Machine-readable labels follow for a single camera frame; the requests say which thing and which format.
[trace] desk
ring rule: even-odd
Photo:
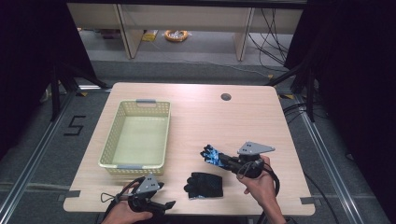
[[[223,93],[229,93],[232,99],[223,101],[220,97]],[[158,177],[165,185],[153,197],[159,203],[177,201],[167,214],[259,215],[261,208],[243,193],[245,187],[235,175],[205,163],[199,154],[211,144],[236,156],[236,150],[247,140],[276,148],[266,155],[280,179],[277,199],[282,212],[296,216],[315,212],[313,204],[300,201],[311,194],[274,88],[156,83],[114,85],[70,188],[80,190],[79,197],[65,200],[66,211],[105,212],[108,203],[101,203],[101,193],[116,194],[126,182],[137,177],[115,177],[98,165],[119,103],[128,99],[166,100],[172,104],[164,175]],[[191,172],[222,176],[224,197],[189,200],[183,187]]]

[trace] black glove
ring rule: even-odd
[[[187,183],[184,190],[189,193],[190,199],[223,196],[221,176],[194,172],[187,179]]]

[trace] green plastic basket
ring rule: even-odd
[[[112,175],[162,175],[171,104],[121,101],[99,165]]]

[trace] wooden tabletop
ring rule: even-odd
[[[231,100],[222,100],[223,93],[230,94]],[[311,194],[274,88],[158,83],[114,85],[70,189],[79,190],[79,197],[66,198],[66,211],[105,212],[108,203],[101,203],[101,193],[115,195],[127,182],[139,177],[116,177],[98,165],[120,101],[134,99],[171,102],[164,174],[157,177],[164,187],[152,198],[156,203],[177,201],[166,214],[259,215],[261,208],[250,195],[244,194],[245,187],[236,176],[205,163],[199,154],[210,144],[229,156],[237,156],[236,150],[246,141],[276,149],[265,155],[271,158],[280,179],[277,199],[283,214],[314,214],[313,204],[301,203],[301,198]],[[189,200],[183,188],[192,172],[222,176],[224,196]]]

